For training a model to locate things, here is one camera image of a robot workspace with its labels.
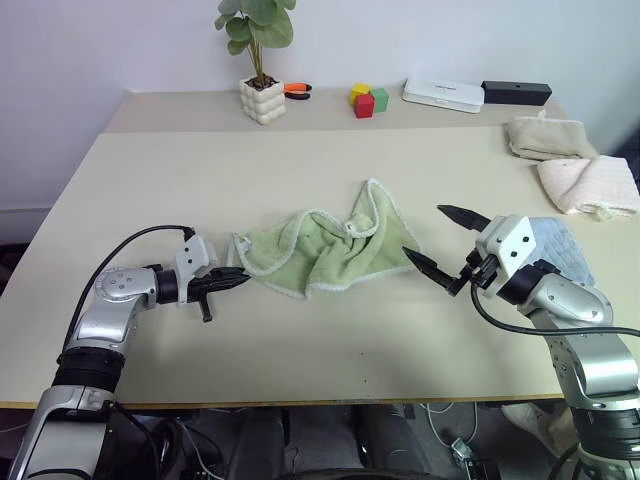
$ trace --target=white box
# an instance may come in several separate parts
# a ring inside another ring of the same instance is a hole
[[[478,113],[484,104],[484,90],[468,83],[408,78],[402,93],[407,102],[424,103],[467,113]]]

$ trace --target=black box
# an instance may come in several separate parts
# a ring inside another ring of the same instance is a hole
[[[484,103],[544,105],[551,95],[546,83],[482,82]]]

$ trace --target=beige towel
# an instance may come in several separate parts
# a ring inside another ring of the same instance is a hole
[[[519,157],[534,160],[596,158],[582,122],[541,117],[515,117],[507,123],[509,147]]]

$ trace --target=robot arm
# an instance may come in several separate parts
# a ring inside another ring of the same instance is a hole
[[[212,315],[207,293],[249,279],[242,269],[213,268],[211,246],[193,235],[176,254],[175,270],[160,265],[112,268],[94,284],[94,301],[73,329],[58,359],[52,386],[38,403],[9,475],[10,480],[92,478],[115,402],[137,314],[157,304],[199,302],[203,320]]]
[[[507,329],[544,336],[573,414],[584,472],[594,480],[640,480],[638,366],[611,333],[637,331],[610,328],[613,309],[599,290],[572,282],[544,260],[523,265],[535,248],[528,218],[512,215],[490,221],[470,210],[438,208],[456,223],[480,232],[467,264],[455,278],[430,258],[405,249],[409,259],[453,296],[470,282],[474,306],[500,328],[509,326],[484,311],[477,290],[516,305],[535,329]],[[603,334],[606,328],[609,333]]]

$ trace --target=green cube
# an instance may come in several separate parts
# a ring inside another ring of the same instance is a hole
[[[387,91],[384,88],[374,88],[370,93],[375,100],[374,113],[386,112],[389,103],[389,94]]]

